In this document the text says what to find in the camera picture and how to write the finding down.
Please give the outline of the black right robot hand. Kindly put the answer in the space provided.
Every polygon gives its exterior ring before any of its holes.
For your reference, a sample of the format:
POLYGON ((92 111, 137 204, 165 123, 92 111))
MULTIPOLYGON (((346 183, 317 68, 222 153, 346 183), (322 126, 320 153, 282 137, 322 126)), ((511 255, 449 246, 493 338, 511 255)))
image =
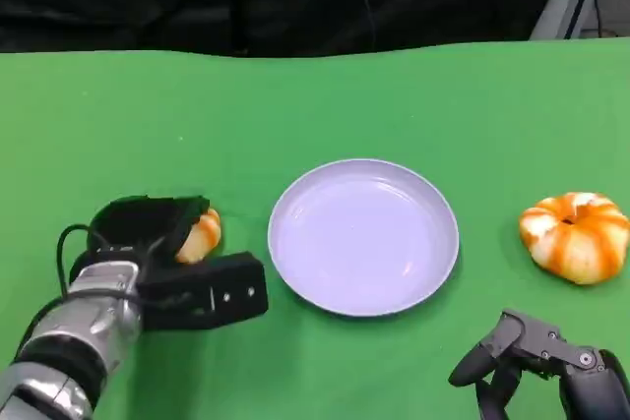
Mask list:
POLYGON ((629 419, 629 381, 613 352, 573 344, 559 327, 509 309, 459 361, 449 384, 474 386, 482 419, 506 419, 525 372, 559 379, 568 419, 629 419))

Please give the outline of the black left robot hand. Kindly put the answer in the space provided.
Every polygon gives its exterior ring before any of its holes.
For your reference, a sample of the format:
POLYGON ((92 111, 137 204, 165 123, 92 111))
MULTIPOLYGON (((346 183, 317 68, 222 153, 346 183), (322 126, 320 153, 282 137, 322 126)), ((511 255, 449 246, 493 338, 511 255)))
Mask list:
POLYGON ((125 197, 99 210, 90 223, 87 248, 131 247, 157 267, 176 265, 176 254, 192 226, 210 208, 202 196, 125 197))

